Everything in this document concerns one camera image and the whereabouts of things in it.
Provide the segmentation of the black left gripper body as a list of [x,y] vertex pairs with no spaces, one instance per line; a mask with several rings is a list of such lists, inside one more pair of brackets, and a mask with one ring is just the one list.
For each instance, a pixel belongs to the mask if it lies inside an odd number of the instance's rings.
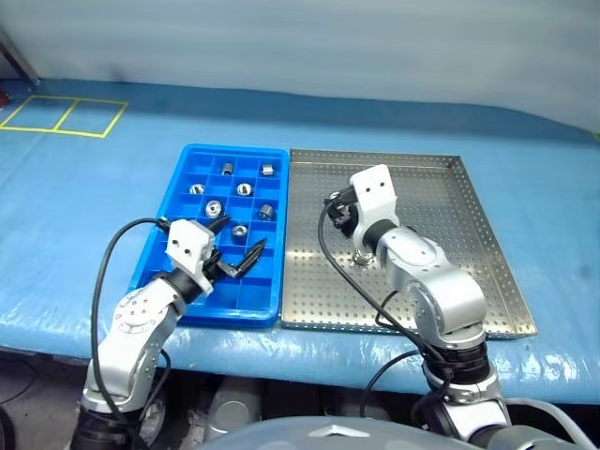
[[203,274],[209,282],[217,282],[225,276],[225,272],[219,267],[221,252],[213,249],[211,256],[203,263]]

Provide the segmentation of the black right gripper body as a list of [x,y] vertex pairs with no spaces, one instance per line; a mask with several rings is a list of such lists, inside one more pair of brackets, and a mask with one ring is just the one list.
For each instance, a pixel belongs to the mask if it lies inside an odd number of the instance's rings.
[[346,238],[351,238],[358,224],[357,196],[352,186],[330,194],[330,204],[345,204],[350,206],[351,220],[345,226],[334,226]]

